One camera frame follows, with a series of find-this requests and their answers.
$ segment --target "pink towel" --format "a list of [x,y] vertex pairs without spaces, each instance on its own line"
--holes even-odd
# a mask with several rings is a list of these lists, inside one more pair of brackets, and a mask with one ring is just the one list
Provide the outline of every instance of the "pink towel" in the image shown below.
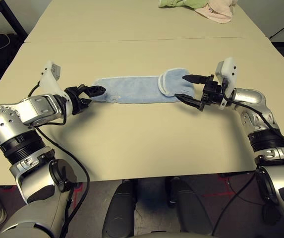
[[218,23],[228,23],[232,19],[233,6],[237,0],[209,0],[203,8],[197,8],[195,11],[206,18]]

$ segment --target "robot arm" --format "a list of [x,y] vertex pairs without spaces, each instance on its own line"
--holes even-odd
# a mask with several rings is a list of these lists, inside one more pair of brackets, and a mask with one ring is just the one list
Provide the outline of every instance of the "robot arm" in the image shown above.
[[256,179],[263,199],[275,204],[284,216],[284,137],[265,96],[255,90],[235,88],[237,67],[233,58],[218,64],[216,76],[186,75],[183,78],[204,84],[201,100],[184,94],[175,94],[182,102],[203,110],[205,105],[217,104],[223,110],[229,107],[238,112],[242,126],[255,153]]
[[[4,225],[2,237],[57,238],[68,217],[68,208],[77,183],[71,166],[55,158],[36,128],[46,124],[65,124],[66,118],[88,107],[91,100],[80,98],[102,95],[100,86],[71,87],[62,91],[57,83],[60,67],[48,62],[39,86],[47,94],[0,105],[0,149],[11,163],[10,171],[27,205]],[[63,123],[51,122],[63,118]]]

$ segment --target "dark floor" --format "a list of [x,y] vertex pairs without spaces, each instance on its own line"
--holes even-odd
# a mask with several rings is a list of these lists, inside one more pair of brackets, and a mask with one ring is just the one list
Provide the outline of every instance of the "dark floor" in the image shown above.
[[[230,178],[231,186],[238,191],[251,177],[251,174],[236,175]],[[221,210],[233,196],[227,178],[217,174],[183,176],[200,195],[208,215],[214,224]],[[90,192],[69,227],[67,238],[101,237],[104,217],[111,197],[121,183],[115,181],[92,182]],[[284,220],[274,226],[262,221],[263,201],[259,196],[255,181],[241,194],[252,204],[237,198],[223,216],[216,235],[220,238],[284,238]],[[0,188],[0,199],[7,212],[13,214],[24,205],[16,187],[13,190]],[[179,232],[179,223],[174,209],[166,206],[164,178],[143,178],[138,182],[138,203],[135,210],[135,234],[151,231]]]

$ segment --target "power cord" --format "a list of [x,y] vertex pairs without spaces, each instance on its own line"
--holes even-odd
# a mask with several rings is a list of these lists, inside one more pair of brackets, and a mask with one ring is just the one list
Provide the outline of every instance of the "power cord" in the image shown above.
[[[234,192],[236,194],[236,192],[234,191],[234,189],[233,189],[233,187],[232,187],[232,185],[230,183],[230,177],[227,179],[227,183],[228,183],[230,189],[232,190],[232,192]],[[258,203],[258,202],[252,202],[252,201],[246,200],[245,198],[243,198],[243,197],[241,197],[239,195],[237,197],[240,198],[242,201],[247,202],[247,203],[251,203],[251,204],[259,205],[259,206],[263,206],[264,205],[264,204],[261,204],[261,203]]]
[[283,136],[278,130],[276,130],[275,128],[273,128],[271,124],[269,124],[269,122],[265,119],[265,117],[263,116],[263,114],[262,114],[260,111],[254,109],[254,108],[252,108],[252,107],[250,107],[250,106],[248,106],[248,105],[245,105],[245,104],[242,104],[242,103],[239,103],[239,102],[235,102],[235,101],[233,101],[232,99],[229,99],[229,98],[226,96],[226,94],[225,94],[226,85],[227,85],[227,81],[224,79],[223,82],[222,82],[222,95],[223,95],[224,99],[225,99],[227,102],[236,104],[236,105],[238,105],[238,106],[241,106],[241,107],[250,109],[251,111],[255,112],[257,115],[259,115],[259,117],[262,119],[262,121],[265,123],[265,125],[267,125],[267,127],[268,127],[274,134],[276,134],[277,136],[279,136],[279,137],[284,141],[284,136]]
[[[33,92],[39,87],[39,82],[37,83],[37,85],[35,87],[33,87],[33,89],[30,91],[30,93],[28,94],[28,97],[32,96]],[[64,104],[63,106],[63,123],[56,123],[55,125],[63,125],[66,123],[66,119],[67,119],[67,116],[66,116],[66,106]],[[54,142],[52,139],[50,139],[48,136],[46,136],[41,130],[39,127],[36,128],[36,130],[47,140],[49,141],[52,145],[56,146],[57,148],[59,148],[60,150],[62,150],[64,153],[66,153],[67,155],[69,155],[71,158],[74,159],[74,161],[80,166],[80,168],[83,170],[85,176],[86,176],[86,179],[87,179],[87,186],[86,186],[86,189],[84,190],[78,204],[76,205],[76,207],[74,208],[74,210],[72,211],[72,213],[70,214],[70,216],[65,219],[65,222],[62,226],[62,229],[61,229],[61,233],[60,233],[60,238],[64,238],[68,232],[68,226],[71,222],[71,220],[73,219],[74,215],[77,213],[77,211],[79,210],[81,204],[83,203],[84,199],[86,198],[88,192],[89,192],[89,188],[90,188],[90,176],[86,170],[86,168],[82,165],[82,163],[71,153],[69,152],[68,150],[64,149],[63,147],[61,147],[58,143]]]
[[5,48],[6,46],[8,46],[9,43],[11,42],[11,40],[10,40],[10,38],[8,37],[8,35],[5,34],[5,33],[0,33],[0,35],[5,35],[5,36],[7,37],[7,40],[8,40],[8,43],[7,43],[5,46],[0,47],[0,50],[1,50],[1,49]]
[[221,221],[222,216],[224,215],[224,213],[226,212],[227,208],[231,205],[231,203],[251,184],[251,182],[253,181],[253,179],[255,178],[255,172],[253,173],[253,176],[250,178],[250,180],[230,199],[230,201],[226,204],[226,206],[224,207],[224,209],[222,210],[222,212],[220,213],[217,222],[215,224],[215,226],[213,227],[211,236],[214,236],[216,233],[216,230],[218,228],[218,225]]

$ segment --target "beige table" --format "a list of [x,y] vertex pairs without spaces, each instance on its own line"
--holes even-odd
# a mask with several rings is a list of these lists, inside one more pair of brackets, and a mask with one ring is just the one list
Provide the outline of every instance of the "beige table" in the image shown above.
[[52,0],[25,42],[79,42],[264,37],[239,7],[219,24],[184,7],[157,0]]
[[[284,58],[265,37],[24,44],[0,81],[0,104],[24,98],[47,60],[61,66],[59,84],[66,88],[91,85],[101,77],[157,75],[174,67],[209,75],[229,56],[237,62],[237,86],[266,95],[284,134]],[[201,90],[196,88],[198,98]],[[69,117],[66,126],[45,127],[49,136],[79,157],[92,180],[255,168],[238,115],[216,107],[199,112],[182,103],[93,103],[84,113]],[[56,153],[70,161],[58,149]],[[0,151],[0,184],[14,184],[9,166]]]

